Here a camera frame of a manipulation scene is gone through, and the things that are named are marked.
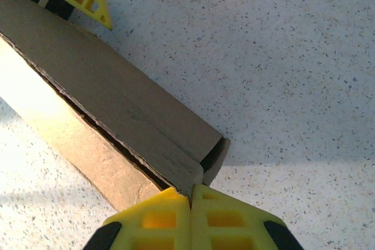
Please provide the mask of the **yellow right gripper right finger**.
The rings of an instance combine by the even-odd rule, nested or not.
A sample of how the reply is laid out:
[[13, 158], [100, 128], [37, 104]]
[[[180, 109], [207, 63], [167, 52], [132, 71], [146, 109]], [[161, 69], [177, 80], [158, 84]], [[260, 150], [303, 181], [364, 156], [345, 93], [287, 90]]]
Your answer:
[[192, 250], [304, 250], [282, 219], [205, 185], [195, 185]]

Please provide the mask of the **brown cardboard paper box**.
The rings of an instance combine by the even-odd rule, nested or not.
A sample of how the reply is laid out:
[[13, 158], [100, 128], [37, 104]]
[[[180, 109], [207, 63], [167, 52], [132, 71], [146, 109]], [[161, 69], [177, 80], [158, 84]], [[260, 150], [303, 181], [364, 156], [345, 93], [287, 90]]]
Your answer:
[[230, 141], [98, 37], [0, 0], [0, 97], [118, 211], [210, 185]]

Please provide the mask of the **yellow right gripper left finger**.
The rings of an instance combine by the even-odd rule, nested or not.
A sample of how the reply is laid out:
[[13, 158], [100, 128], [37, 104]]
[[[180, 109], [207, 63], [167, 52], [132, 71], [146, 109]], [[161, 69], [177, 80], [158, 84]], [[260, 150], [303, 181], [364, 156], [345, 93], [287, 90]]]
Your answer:
[[108, 217], [90, 250], [191, 250], [189, 200], [170, 187]]

